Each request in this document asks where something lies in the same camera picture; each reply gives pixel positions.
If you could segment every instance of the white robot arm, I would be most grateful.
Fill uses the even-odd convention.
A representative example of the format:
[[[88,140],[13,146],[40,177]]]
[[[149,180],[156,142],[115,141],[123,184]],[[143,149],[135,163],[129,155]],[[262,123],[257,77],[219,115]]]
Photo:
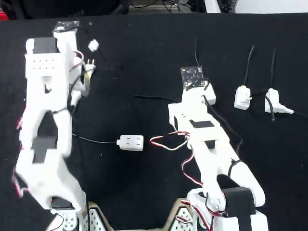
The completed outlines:
[[[78,26],[79,22],[58,23],[54,37],[26,42],[26,109],[20,131],[22,149],[16,164],[16,173],[44,209],[53,214],[70,214],[75,220],[82,219],[86,195],[64,161],[70,156],[72,143],[69,108],[76,106],[90,87],[88,70],[82,70],[87,68],[83,54],[77,50]],[[56,137],[38,136],[48,111],[58,128]],[[73,230],[76,225],[77,222],[69,228]]]
[[[216,231],[267,231],[266,216],[255,210],[265,203],[261,186],[231,147],[219,122],[207,112],[207,105],[216,101],[211,84],[197,74],[202,73],[201,67],[182,68],[181,71],[182,102],[168,105],[169,122],[175,130],[189,134],[187,145],[197,162],[202,185],[201,189],[188,193],[187,203],[193,209],[197,207],[205,217],[206,225],[213,224]],[[191,80],[198,77],[200,79],[196,81]],[[220,174],[229,176],[240,187],[222,190],[217,182]]]

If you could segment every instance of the white plug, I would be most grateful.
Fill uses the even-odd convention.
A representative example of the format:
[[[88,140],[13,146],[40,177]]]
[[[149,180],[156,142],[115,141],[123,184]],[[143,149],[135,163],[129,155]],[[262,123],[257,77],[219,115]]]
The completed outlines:
[[[94,59],[92,59],[92,63],[90,63],[90,60],[88,59],[87,64],[85,64],[85,76],[89,77],[89,80],[91,79],[91,76],[96,68],[94,64]]]
[[[247,110],[251,101],[250,89],[246,86],[239,86],[235,93],[234,107]]]
[[[266,93],[266,96],[268,97],[273,106],[274,113],[294,113],[293,110],[279,103],[279,93],[277,90],[270,88],[269,91]],[[264,100],[264,110],[265,112],[270,113],[270,104],[266,99]]]
[[[143,136],[140,135],[122,135],[116,141],[116,144],[122,150],[141,152],[143,150],[143,140]]]
[[[93,39],[89,43],[88,48],[90,49],[90,51],[94,52],[94,51],[97,51],[99,46],[100,46],[100,44],[98,43],[98,41],[96,39]]]

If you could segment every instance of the circuit board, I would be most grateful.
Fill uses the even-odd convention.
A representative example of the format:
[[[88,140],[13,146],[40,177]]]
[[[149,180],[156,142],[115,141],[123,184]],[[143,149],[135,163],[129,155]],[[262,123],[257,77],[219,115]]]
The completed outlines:
[[[189,85],[195,83],[198,79],[203,78],[203,70],[201,66],[181,67],[181,75],[183,87],[188,88]],[[203,87],[204,81],[197,81],[194,88]]]

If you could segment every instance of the white electrical outlet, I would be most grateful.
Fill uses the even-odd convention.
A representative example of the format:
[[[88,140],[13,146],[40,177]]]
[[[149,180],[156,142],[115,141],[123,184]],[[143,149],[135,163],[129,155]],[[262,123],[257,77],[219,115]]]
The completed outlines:
[[[120,149],[127,151],[143,150],[143,136],[140,135],[122,135],[116,144],[120,146]]]

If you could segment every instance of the black table surface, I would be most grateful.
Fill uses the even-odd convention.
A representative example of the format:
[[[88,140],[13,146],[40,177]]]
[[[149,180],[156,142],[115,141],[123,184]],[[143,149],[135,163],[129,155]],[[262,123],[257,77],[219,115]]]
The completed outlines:
[[[25,42],[52,36],[57,21],[0,23],[1,230],[41,231],[52,219],[30,195],[17,198],[11,174],[19,153],[15,125],[25,106]],[[172,131],[168,101],[134,95],[161,95],[180,101],[180,67],[196,66],[193,48],[197,36],[199,63],[217,96],[215,108],[242,136],[241,158],[264,189],[266,203],[259,210],[268,217],[269,230],[307,230],[308,121],[295,115],[276,115],[276,121],[271,122],[262,98],[253,99],[247,111],[233,107],[251,46],[256,45],[247,83],[252,92],[268,89],[275,47],[274,88],[280,92],[281,103],[308,115],[307,22],[308,14],[82,18],[81,24],[99,41],[114,70],[106,70],[100,54],[87,48],[87,35],[79,31],[79,49],[86,58],[95,58],[98,68],[88,97],[80,102],[79,133],[115,141],[121,134],[142,134],[148,140]],[[235,146],[236,138],[227,133]],[[175,146],[180,141],[172,137],[168,143]],[[115,229],[162,227],[176,198],[185,197],[194,187],[180,169],[190,154],[186,148],[169,152],[146,143],[142,153],[135,153],[83,141],[82,149],[86,173],[81,171],[75,138],[67,165],[88,199],[100,206]],[[199,177],[195,163],[187,171]]]

